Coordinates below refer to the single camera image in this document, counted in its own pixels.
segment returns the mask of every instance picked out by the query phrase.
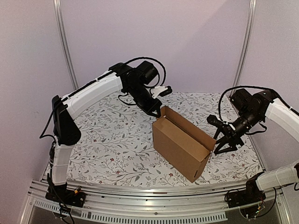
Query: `brown box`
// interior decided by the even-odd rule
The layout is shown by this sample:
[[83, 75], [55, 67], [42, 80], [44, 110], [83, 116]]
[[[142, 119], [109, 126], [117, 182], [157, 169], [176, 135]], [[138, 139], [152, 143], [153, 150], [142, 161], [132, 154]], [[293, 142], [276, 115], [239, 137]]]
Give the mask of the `brown box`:
[[167, 106], [152, 126], [154, 149], [190, 182], [197, 180], [216, 140]]

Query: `floral tablecloth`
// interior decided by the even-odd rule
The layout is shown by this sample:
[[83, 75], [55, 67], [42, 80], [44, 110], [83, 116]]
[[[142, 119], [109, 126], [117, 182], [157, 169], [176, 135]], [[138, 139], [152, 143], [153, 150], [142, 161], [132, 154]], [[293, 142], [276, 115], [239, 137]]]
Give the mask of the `floral tablecloth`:
[[[68, 179], [138, 187], [188, 186], [248, 179], [262, 171], [249, 138], [244, 136], [242, 148], [213, 154], [202, 176], [190, 183], [153, 148], [151, 124], [155, 118], [137, 106], [123, 104], [118, 95], [102, 99], [75, 120], [82, 137], [72, 151]], [[160, 99], [213, 136], [216, 128], [206, 118], [217, 114], [219, 98], [218, 93], [177, 92]], [[222, 116], [228, 121], [237, 117], [226, 97]]]

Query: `box flap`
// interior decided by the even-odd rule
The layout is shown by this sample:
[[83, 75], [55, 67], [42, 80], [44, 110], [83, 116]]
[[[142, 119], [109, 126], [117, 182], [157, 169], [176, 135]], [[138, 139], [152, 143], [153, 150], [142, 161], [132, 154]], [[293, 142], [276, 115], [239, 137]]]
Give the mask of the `box flap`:
[[210, 135], [196, 127], [186, 118], [175, 112], [173, 109], [164, 106], [161, 108], [161, 117], [166, 116], [168, 120], [181, 128], [188, 135], [193, 137], [196, 141], [200, 142], [210, 152], [214, 150], [216, 140]]
[[179, 126], [177, 126], [176, 124], [174, 124], [174, 122], [170, 121], [167, 118], [166, 108], [166, 118], [158, 119], [153, 123], [153, 126], [158, 128], [163, 134], [165, 134], [181, 148], [183, 148], [197, 161], [202, 162], [206, 157], [209, 156], [209, 150], [207, 150], [195, 138], [191, 137], [188, 133], [183, 131]]

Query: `metal strip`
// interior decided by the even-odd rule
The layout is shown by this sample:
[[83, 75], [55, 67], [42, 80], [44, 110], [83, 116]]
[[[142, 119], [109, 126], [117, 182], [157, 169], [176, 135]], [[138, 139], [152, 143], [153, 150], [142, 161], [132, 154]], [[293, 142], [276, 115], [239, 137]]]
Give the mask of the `metal strip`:
[[[244, 67], [244, 62], [245, 62], [245, 58], [246, 58], [246, 54], [247, 54], [247, 50], [248, 50], [248, 46], [249, 46], [249, 42], [250, 42], [250, 36], [251, 36], [252, 27], [253, 27], [255, 12], [256, 12], [256, 0], [250, 0], [246, 33], [245, 33], [245, 38], [244, 38], [244, 42], [243, 42], [241, 57], [239, 60], [237, 72], [236, 72], [235, 79], [233, 82], [233, 87], [239, 85], [239, 82], [240, 82], [240, 78], [242, 75], [242, 70]], [[235, 90], [232, 90], [230, 96], [232, 96], [234, 93], [235, 93]]]
[[66, 40], [66, 35], [65, 35], [65, 30], [64, 30], [64, 21], [63, 21], [63, 18], [62, 18], [60, 0], [54, 0], [54, 9], [55, 9], [55, 15], [56, 15], [56, 21], [57, 21], [57, 25], [58, 25], [60, 40], [61, 40], [61, 44], [62, 44], [62, 49], [64, 51], [66, 66], [67, 66], [67, 69], [68, 69], [69, 74], [70, 74], [71, 84], [72, 84], [74, 90], [76, 90], [76, 89], [79, 88], [79, 85], [78, 85], [78, 82], [77, 82], [77, 78], [76, 78], [76, 75], [75, 75], [73, 64], [71, 62], [70, 50], [69, 50], [67, 40]]

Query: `white wall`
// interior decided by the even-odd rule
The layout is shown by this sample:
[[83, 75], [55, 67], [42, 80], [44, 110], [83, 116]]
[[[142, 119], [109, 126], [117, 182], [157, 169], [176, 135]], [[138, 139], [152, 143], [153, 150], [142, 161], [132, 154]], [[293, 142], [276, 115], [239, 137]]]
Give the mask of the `white wall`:
[[72, 91], [53, 1], [0, 2], [0, 223], [14, 224], [51, 139], [51, 98]]
[[[255, 24], [241, 84], [275, 89], [299, 110], [299, 1], [257, 1]], [[254, 140], [268, 170], [299, 159], [299, 143], [278, 125], [267, 121], [268, 131]], [[284, 190], [294, 223], [299, 222], [299, 193]]]
[[186, 92], [231, 87], [248, 10], [249, 0], [62, 1], [80, 86], [115, 63], [151, 56], [166, 66], [166, 84]]

